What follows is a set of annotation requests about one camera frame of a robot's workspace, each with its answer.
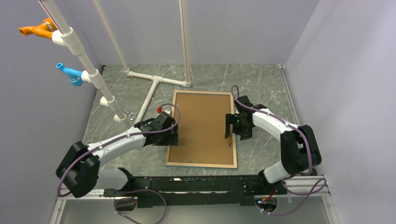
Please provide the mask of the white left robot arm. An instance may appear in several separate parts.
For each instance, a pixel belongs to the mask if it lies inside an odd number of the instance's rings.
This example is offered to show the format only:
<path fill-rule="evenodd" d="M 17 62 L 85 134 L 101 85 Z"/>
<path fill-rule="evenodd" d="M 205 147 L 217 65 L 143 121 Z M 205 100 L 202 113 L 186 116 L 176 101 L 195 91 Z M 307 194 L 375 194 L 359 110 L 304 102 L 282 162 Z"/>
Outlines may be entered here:
<path fill-rule="evenodd" d="M 124 168 L 103 169 L 103 166 L 123 154 L 147 145 L 172 146 L 178 144 L 178 123 L 167 112 L 160 112 L 155 118 L 137 122 L 125 132 L 107 140 L 85 145 L 81 141 L 71 145 L 56 169 L 61 186 L 75 198 L 87 195 L 93 189 L 116 189 L 122 196 L 134 190 L 133 176 Z"/>

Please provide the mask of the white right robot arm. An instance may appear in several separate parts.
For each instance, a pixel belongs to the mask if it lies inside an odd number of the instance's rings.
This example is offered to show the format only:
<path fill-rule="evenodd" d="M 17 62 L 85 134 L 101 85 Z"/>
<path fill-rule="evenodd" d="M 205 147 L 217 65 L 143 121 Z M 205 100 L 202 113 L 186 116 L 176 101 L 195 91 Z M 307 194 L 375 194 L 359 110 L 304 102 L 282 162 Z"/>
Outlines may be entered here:
<path fill-rule="evenodd" d="M 258 127 L 280 142 L 280 160 L 258 174 L 260 192 L 268 194 L 276 182 L 302 172 L 310 174 L 315 166 L 321 164 L 319 147 L 309 125 L 298 126 L 285 121 L 266 106 L 252 104 L 247 96 L 236 98 L 234 105 L 238 112 L 226 114 L 225 138 L 235 134 L 240 140 L 250 139 L 253 128 Z"/>

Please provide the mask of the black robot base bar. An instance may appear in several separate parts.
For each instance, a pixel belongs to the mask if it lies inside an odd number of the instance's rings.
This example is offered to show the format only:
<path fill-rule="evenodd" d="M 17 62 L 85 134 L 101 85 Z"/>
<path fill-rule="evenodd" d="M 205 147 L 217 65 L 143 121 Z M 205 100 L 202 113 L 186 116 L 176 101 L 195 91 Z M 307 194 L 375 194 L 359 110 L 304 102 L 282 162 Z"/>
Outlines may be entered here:
<path fill-rule="evenodd" d="M 138 208 L 164 204 L 253 206 L 263 197 L 286 194 L 281 183 L 266 184 L 258 175 L 136 176 L 120 190 L 104 190 L 105 197 L 135 198 Z"/>

